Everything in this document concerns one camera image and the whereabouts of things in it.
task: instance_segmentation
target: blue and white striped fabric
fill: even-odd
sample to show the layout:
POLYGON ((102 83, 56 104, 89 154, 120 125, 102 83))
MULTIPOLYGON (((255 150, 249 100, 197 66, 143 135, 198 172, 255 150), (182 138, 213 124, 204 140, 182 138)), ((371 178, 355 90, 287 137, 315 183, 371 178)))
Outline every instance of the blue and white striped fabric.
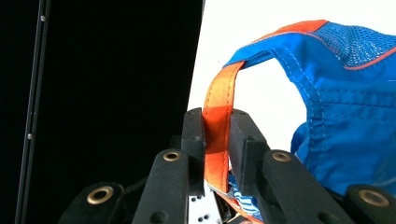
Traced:
POLYGON ((236 186, 235 177, 231 174, 228 174, 228 183, 233 186, 230 194, 238 201, 239 206, 241 206, 247 214, 262 221, 262 216, 259 208, 257 207, 257 200, 251 196, 242 196, 238 186, 236 186))

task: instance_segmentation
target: blue mesh fabric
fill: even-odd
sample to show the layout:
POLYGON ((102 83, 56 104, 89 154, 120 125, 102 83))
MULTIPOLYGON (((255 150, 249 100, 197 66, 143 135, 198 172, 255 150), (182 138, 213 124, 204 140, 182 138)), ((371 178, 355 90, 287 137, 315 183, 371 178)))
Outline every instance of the blue mesh fabric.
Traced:
POLYGON ((364 65, 396 47, 394 35, 334 22, 327 22, 311 35, 320 38, 345 67, 364 65))

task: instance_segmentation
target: black surface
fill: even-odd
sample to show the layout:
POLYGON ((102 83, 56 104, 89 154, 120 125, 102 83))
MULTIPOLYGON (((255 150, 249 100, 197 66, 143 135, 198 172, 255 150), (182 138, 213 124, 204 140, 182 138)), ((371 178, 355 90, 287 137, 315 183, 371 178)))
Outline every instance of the black surface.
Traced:
MULTIPOLYGON (((0 222, 12 223, 38 1, 0 6, 0 222)), ((149 174, 181 133, 201 16, 202 1, 51 2, 26 223, 55 223, 93 183, 149 174)))

